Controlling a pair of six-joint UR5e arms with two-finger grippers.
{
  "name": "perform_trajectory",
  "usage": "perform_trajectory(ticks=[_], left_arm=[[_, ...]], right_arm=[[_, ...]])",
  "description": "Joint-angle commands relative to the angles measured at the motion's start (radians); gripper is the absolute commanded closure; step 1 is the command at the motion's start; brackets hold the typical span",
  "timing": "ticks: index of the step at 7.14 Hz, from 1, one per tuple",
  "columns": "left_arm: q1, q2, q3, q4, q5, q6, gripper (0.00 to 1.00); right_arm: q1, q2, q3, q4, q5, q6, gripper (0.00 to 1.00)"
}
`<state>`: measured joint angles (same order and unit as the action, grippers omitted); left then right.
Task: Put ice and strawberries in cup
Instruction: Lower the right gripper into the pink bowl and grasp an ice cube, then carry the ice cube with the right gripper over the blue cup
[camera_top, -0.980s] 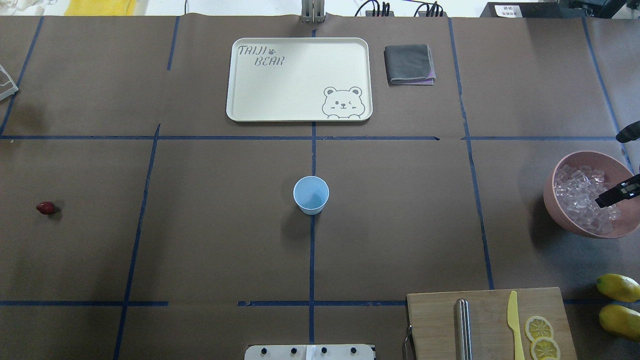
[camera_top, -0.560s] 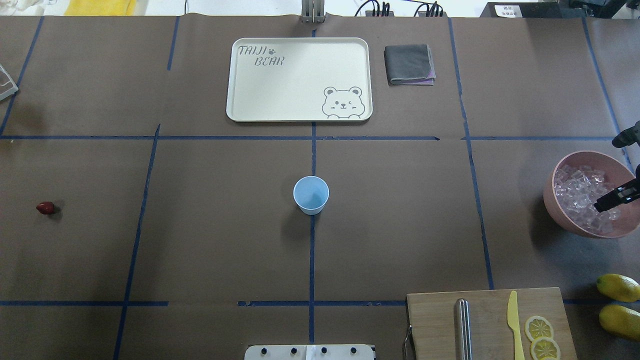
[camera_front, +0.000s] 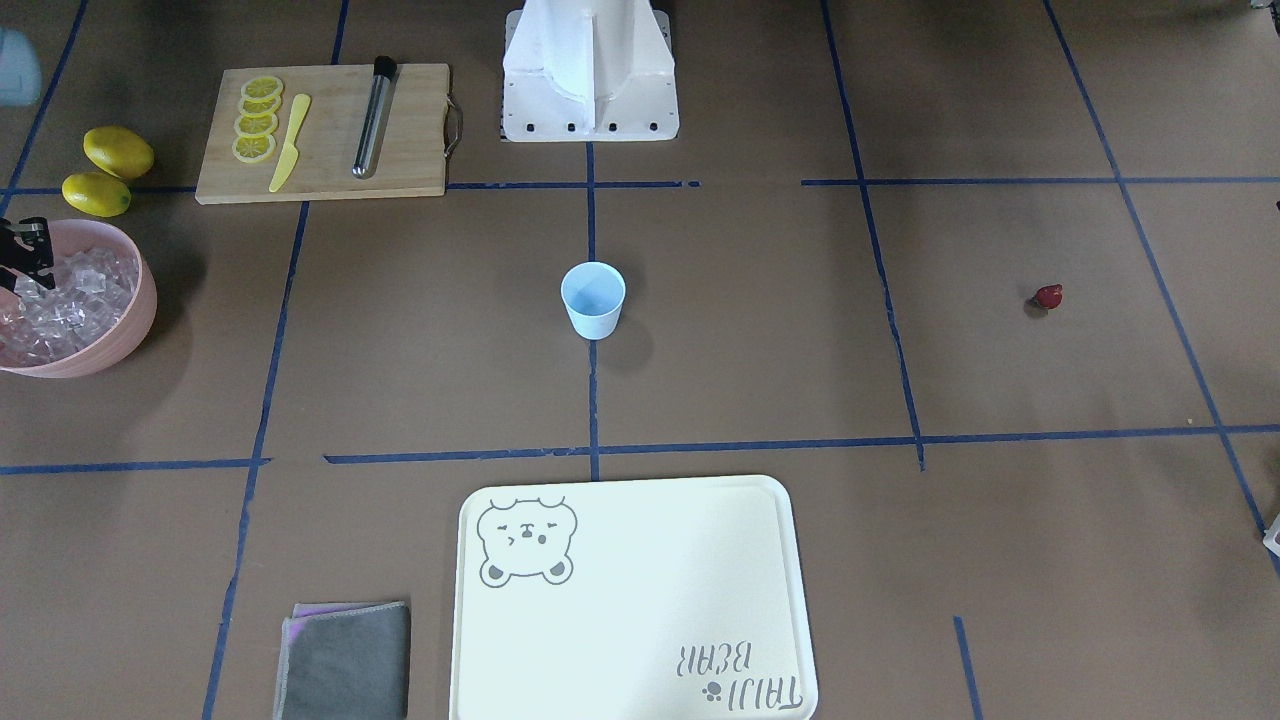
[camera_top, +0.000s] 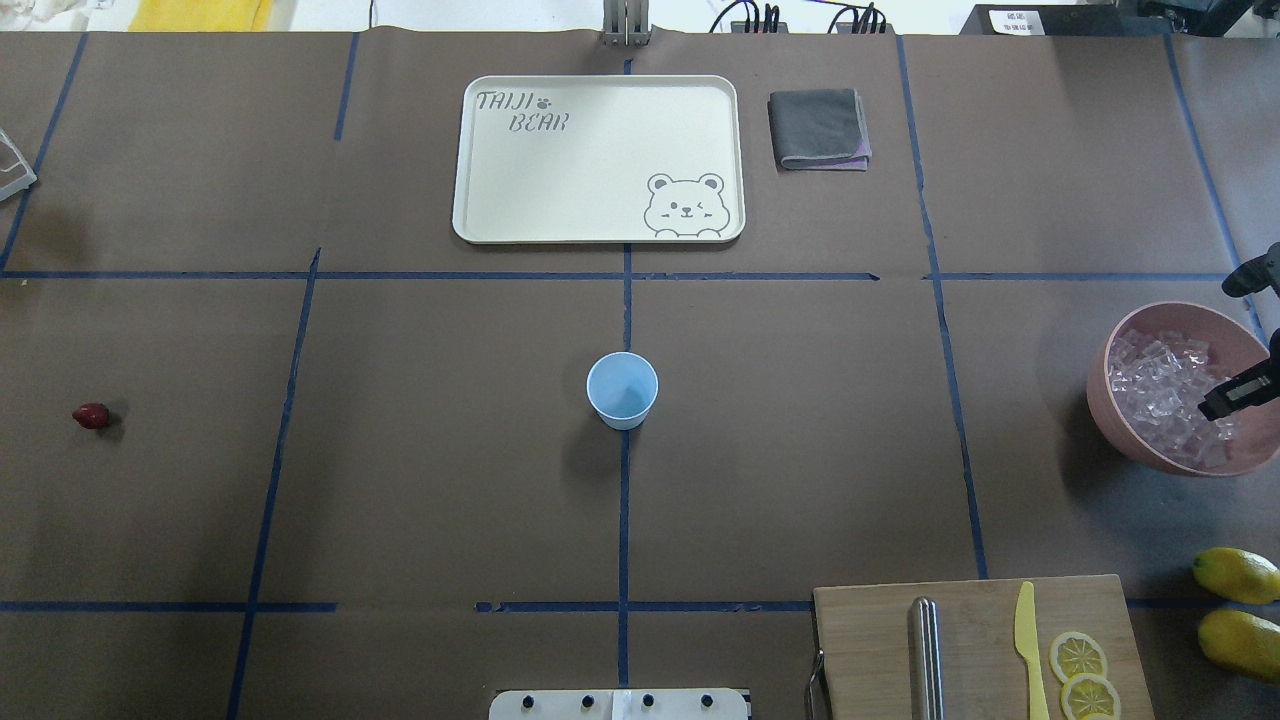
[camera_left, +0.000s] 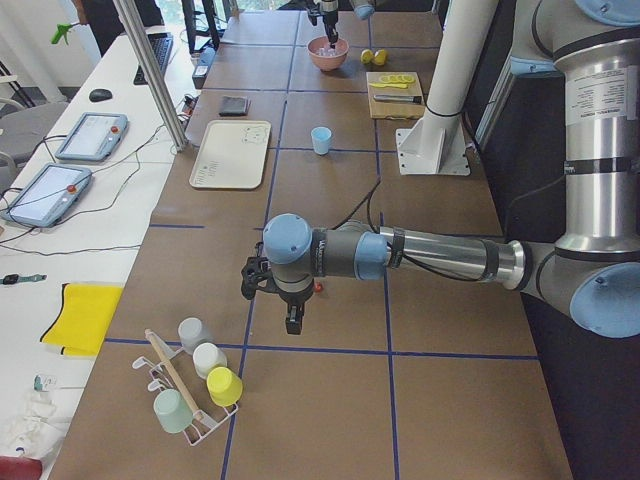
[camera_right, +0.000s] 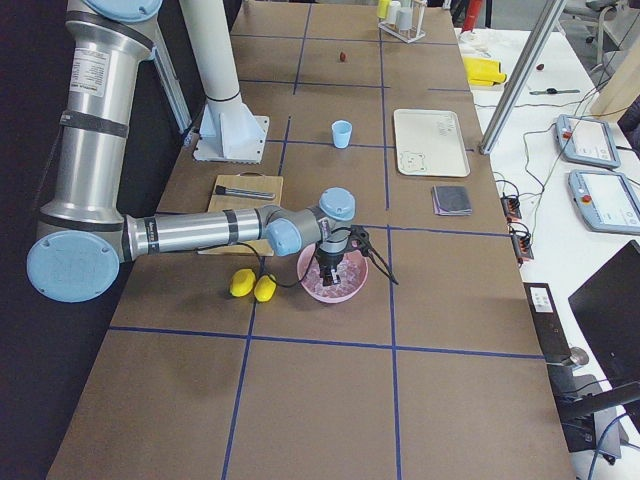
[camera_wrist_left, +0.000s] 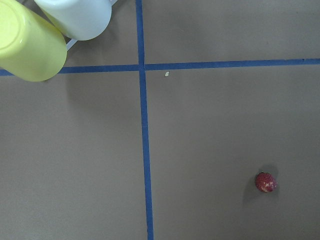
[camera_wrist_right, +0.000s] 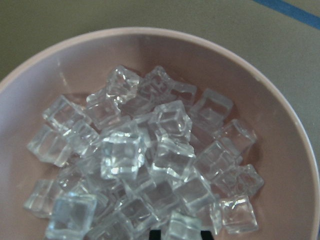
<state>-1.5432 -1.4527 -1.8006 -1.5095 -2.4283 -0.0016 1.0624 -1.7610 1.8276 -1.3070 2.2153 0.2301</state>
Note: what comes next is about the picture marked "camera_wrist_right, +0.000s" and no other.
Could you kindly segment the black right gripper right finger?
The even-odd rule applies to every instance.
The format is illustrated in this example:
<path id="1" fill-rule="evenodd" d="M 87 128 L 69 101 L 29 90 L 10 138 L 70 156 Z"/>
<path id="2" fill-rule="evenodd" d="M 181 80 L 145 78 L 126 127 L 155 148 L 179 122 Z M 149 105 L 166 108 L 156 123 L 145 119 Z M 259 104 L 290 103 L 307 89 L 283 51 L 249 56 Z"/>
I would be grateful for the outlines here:
<path id="1" fill-rule="evenodd" d="M 213 240 L 213 235 L 209 230 L 202 230 L 200 235 L 202 240 Z"/>

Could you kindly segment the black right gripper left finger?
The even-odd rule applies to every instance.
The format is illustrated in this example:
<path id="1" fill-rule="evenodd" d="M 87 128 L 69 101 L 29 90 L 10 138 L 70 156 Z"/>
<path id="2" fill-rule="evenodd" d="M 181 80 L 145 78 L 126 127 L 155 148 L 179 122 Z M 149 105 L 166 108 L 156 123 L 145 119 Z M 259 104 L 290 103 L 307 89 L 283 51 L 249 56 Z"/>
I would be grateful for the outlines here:
<path id="1" fill-rule="evenodd" d="M 166 236 L 166 231 L 163 229 L 152 229 L 149 231 L 149 240 L 164 240 Z"/>

